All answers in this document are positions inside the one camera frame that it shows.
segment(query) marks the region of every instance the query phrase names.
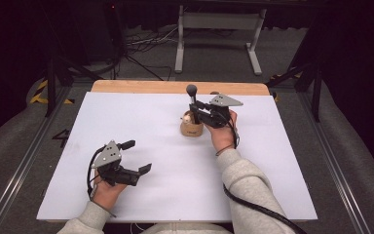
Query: white surface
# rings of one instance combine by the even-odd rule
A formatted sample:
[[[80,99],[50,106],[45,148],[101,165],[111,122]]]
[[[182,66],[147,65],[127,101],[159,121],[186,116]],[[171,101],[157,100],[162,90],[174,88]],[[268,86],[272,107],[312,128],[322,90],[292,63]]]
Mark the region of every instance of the white surface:
[[[244,103],[231,107],[239,114],[242,156],[270,179],[288,218],[317,219],[272,97],[230,97]],[[186,94],[87,93],[37,218],[78,216],[89,200],[86,176],[95,151],[111,139],[134,139],[135,147],[122,151],[121,165],[137,170],[152,163],[152,169],[121,194],[111,222],[231,220],[208,130],[199,137],[180,133],[189,102]]]

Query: finger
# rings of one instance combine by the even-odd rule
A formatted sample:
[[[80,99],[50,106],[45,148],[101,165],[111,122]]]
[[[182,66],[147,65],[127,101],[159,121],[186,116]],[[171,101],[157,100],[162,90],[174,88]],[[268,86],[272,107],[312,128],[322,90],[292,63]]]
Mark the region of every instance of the finger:
[[[126,187],[126,184],[117,183],[111,189],[113,189],[115,192],[121,193],[124,189],[126,189]]]
[[[210,125],[205,124],[205,126],[206,126],[206,128],[207,128],[209,131],[214,130],[214,128],[213,128],[212,126],[210,126]]]

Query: gray sleeve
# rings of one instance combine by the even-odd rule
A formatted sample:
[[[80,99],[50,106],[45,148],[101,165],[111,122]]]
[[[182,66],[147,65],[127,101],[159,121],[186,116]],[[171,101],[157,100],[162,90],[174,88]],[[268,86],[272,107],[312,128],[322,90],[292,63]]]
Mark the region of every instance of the gray sleeve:
[[[99,205],[88,202],[81,215],[67,221],[58,234],[101,234],[103,233],[102,228],[110,216],[111,214]]]
[[[285,215],[272,192],[272,187],[256,165],[241,157],[236,149],[228,149],[217,158],[222,180],[229,191],[250,203]],[[236,234],[294,233],[285,224],[265,214],[230,200],[233,227]]]

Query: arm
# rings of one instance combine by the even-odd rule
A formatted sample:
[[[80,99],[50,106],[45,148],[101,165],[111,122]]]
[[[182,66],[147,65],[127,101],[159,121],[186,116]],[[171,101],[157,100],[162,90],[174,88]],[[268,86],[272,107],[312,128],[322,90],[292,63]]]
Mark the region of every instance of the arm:
[[[111,216],[109,211],[114,207],[118,196],[127,186],[125,184],[111,186],[106,181],[101,180],[101,178],[97,176],[96,171],[94,183],[96,186],[94,187],[95,194],[92,200],[87,203],[86,208],[80,216],[66,222],[65,226],[58,232],[59,234],[103,233],[102,228],[107,219]]]
[[[230,111],[231,124],[236,128],[237,114]],[[284,215],[269,180],[253,163],[234,149],[233,133],[229,127],[214,129],[206,126],[216,150],[217,165],[226,188],[236,197]],[[280,221],[230,200],[235,233],[293,233]]]

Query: black curtain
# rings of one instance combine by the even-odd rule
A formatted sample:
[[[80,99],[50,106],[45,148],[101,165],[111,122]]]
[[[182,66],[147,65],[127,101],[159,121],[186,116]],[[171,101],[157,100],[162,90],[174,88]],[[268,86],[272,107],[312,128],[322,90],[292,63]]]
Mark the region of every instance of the black curtain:
[[[178,6],[162,4],[125,3],[121,20],[127,28],[141,26],[143,30],[157,32],[160,27],[177,24]]]
[[[336,104],[374,157],[374,1],[355,1],[323,68]]]
[[[26,107],[26,95],[45,68],[36,35],[16,1],[0,1],[0,126]]]

